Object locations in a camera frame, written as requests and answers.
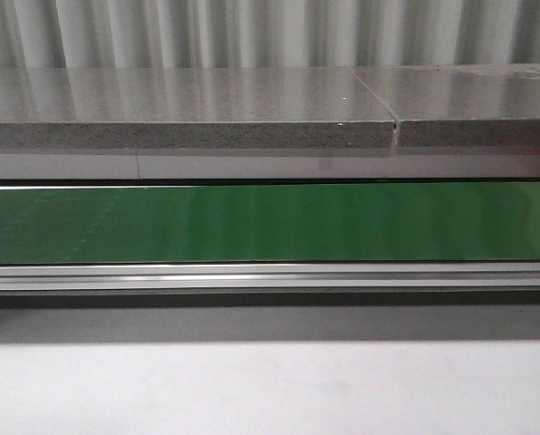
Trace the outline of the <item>aluminium conveyor side rail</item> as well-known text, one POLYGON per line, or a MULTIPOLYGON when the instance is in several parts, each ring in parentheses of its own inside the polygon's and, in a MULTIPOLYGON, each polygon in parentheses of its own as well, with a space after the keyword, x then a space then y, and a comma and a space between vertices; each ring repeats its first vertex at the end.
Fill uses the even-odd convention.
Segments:
POLYGON ((0 266, 0 296, 540 290, 540 262, 0 266))

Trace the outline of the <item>green conveyor belt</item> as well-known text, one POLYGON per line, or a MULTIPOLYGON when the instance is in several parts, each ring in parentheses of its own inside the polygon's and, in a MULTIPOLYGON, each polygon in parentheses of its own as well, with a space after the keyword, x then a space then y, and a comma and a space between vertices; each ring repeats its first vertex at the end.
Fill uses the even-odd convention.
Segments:
POLYGON ((540 260, 540 182, 0 189, 0 265, 540 260))

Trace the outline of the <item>white pleated curtain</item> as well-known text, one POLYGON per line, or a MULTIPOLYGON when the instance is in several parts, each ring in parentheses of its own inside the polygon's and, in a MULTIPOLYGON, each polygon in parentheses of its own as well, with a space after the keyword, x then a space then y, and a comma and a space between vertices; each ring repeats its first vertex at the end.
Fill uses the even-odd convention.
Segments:
POLYGON ((0 67, 540 63, 540 1, 0 1, 0 67))

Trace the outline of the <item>grey stone counter slab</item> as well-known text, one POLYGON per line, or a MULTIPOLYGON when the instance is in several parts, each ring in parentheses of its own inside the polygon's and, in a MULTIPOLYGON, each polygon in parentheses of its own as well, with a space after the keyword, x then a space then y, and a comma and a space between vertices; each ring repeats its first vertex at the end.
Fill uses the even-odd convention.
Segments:
POLYGON ((387 148, 347 68, 0 68, 0 150, 387 148))

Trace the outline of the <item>grey stone slab right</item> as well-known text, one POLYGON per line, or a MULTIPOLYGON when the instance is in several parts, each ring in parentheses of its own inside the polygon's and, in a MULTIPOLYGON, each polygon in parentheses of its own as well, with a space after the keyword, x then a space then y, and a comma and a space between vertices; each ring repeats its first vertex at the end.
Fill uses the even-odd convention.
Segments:
POLYGON ((540 148, 540 65, 362 67, 357 77, 417 147, 540 148))

